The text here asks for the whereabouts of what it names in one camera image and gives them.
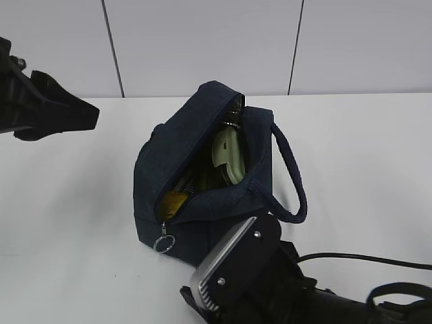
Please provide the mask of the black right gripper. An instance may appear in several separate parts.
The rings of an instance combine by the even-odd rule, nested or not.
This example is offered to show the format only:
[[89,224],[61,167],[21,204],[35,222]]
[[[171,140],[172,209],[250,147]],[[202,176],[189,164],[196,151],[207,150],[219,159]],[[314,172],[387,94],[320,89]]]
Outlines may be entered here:
[[198,307],[190,285],[180,294],[205,323],[323,323],[322,293],[316,280],[303,275],[294,257],[292,244],[278,245],[239,299],[215,312]]

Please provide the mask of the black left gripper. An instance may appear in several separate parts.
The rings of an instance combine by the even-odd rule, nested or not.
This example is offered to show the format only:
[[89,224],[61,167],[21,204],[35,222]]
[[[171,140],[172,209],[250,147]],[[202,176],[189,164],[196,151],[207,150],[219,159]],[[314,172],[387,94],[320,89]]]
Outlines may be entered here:
[[97,107],[75,97],[44,72],[34,70],[29,79],[22,73],[25,60],[10,51],[11,41],[1,38],[1,133],[40,140],[95,129]]

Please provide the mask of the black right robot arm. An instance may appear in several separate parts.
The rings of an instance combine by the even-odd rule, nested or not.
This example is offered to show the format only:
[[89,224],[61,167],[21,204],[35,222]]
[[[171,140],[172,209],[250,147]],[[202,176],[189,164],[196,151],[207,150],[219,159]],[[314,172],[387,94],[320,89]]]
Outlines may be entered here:
[[180,294],[206,323],[430,323],[431,288],[396,282],[376,287],[365,302],[320,290],[306,277],[291,242],[280,242],[258,271],[228,257],[217,268],[225,283],[208,279],[203,295],[194,285]]

